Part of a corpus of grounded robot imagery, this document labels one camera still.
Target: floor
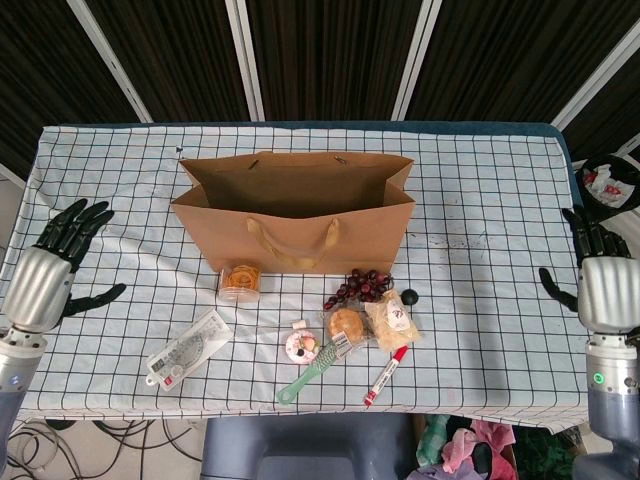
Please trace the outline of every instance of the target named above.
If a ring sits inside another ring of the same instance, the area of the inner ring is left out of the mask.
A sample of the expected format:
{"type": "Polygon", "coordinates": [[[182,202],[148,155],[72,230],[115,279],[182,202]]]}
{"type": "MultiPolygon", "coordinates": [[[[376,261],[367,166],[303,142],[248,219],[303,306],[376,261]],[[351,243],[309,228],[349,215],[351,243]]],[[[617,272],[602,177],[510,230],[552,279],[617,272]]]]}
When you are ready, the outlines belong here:
{"type": "MultiPolygon", "coordinates": [[[[21,197],[22,190],[0,176],[0,259],[4,258],[21,197]]],[[[111,430],[112,433],[122,432],[122,429],[127,425],[125,422],[106,422],[106,424],[116,429],[111,430]]],[[[190,423],[186,420],[171,420],[167,421],[165,426],[168,428],[171,438],[188,430],[174,443],[186,454],[201,457],[205,425],[206,421],[204,420],[196,423],[190,423]]],[[[176,446],[168,442],[161,421],[155,421],[149,426],[146,440],[143,438],[144,426],[145,424],[140,424],[138,427],[132,428],[130,433],[133,432],[134,435],[126,439],[126,443],[131,446],[123,447],[118,453],[119,440],[98,429],[93,422],[77,422],[69,429],[57,433],[59,435],[57,448],[63,449],[64,452],[70,451],[73,454],[82,477],[100,475],[100,478],[104,480],[121,478],[180,478],[181,480],[189,480],[199,478],[200,463],[180,453],[176,446]],[[143,443],[146,446],[144,450],[140,449],[143,443]]],[[[49,432],[46,427],[42,426],[42,422],[36,422],[33,428],[49,432]]],[[[582,425],[580,430],[588,452],[611,450],[610,442],[592,433],[586,424],[582,425]]],[[[46,433],[46,435],[54,438],[51,433],[46,433]]],[[[78,469],[75,473],[71,470],[65,456],[62,452],[56,451],[54,444],[42,436],[39,437],[38,443],[39,450],[31,465],[33,467],[38,467],[43,463],[47,465],[33,472],[35,478],[39,480],[72,479],[78,475],[78,469]]],[[[25,458],[29,459],[34,453],[35,444],[36,442],[30,435],[14,438],[9,442],[9,454],[19,458],[23,453],[25,458]]],[[[21,476],[23,473],[24,471],[18,468],[7,467],[0,480],[9,480],[14,477],[30,478],[21,476]]]]}

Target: label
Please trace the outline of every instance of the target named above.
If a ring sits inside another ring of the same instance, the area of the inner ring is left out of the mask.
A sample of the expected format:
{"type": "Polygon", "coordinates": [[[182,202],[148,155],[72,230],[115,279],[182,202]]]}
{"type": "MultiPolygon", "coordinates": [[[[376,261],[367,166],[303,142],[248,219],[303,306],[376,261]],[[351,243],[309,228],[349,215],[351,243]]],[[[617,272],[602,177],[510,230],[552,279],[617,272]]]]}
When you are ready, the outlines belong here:
{"type": "Polygon", "coordinates": [[[336,358],[341,359],[351,350],[353,350],[353,345],[349,341],[349,337],[344,332],[336,333],[331,339],[336,346],[336,358]]]}
{"type": "Polygon", "coordinates": [[[396,332],[408,330],[411,327],[409,314],[402,304],[395,299],[387,303],[387,323],[396,332]]]}

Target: red grapes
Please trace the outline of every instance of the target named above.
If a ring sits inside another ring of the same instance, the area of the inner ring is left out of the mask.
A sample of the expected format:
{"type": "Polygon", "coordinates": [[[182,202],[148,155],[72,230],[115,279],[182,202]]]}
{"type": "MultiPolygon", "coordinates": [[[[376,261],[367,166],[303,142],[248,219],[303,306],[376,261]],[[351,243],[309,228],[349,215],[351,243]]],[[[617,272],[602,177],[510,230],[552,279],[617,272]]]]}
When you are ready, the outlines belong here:
{"type": "Polygon", "coordinates": [[[344,303],[348,298],[357,298],[361,302],[375,302],[392,287],[393,277],[389,273],[377,270],[363,273],[355,268],[346,282],[340,285],[336,294],[329,297],[323,308],[331,310],[337,304],[344,303]]]}

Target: packaged pastry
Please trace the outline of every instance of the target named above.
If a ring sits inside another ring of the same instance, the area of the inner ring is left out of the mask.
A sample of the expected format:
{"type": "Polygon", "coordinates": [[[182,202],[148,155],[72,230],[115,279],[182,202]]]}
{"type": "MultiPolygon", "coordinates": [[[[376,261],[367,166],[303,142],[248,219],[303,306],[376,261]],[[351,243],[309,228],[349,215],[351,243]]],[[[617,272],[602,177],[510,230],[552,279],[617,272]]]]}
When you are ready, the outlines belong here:
{"type": "Polygon", "coordinates": [[[220,272],[218,297],[229,302],[257,302],[260,269],[253,265],[229,265],[220,272]]]}
{"type": "Polygon", "coordinates": [[[389,290],[376,303],[365,303],[378,346],[388,352],[420,339],[420,333],[395,290],[389,290]]]}
{"type": "Polygon", "coordinates": [[[355,308],[337,308],[326,313],[329,336],[342,358],[367,339],[362,313],[355,308]]]}

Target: green comb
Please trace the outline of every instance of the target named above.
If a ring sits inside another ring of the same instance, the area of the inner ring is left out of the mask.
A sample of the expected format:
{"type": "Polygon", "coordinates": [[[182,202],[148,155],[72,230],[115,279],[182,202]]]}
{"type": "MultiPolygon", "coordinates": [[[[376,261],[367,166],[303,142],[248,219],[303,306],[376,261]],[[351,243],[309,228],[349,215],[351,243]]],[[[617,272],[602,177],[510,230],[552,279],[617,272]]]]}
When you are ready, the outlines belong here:
{"type": "Polygon", "coordinates": [[[289,405],[298,396],[302,387],[309,383],[312,378],[322,375],[335,361],[336,345],[331,342],[320,350],[320,353],[318,353],[318,356],[311,362],[311,365],[307,367],[295,382],[278,392],[276,395],[278,403],[280,405],[289,405]]]}

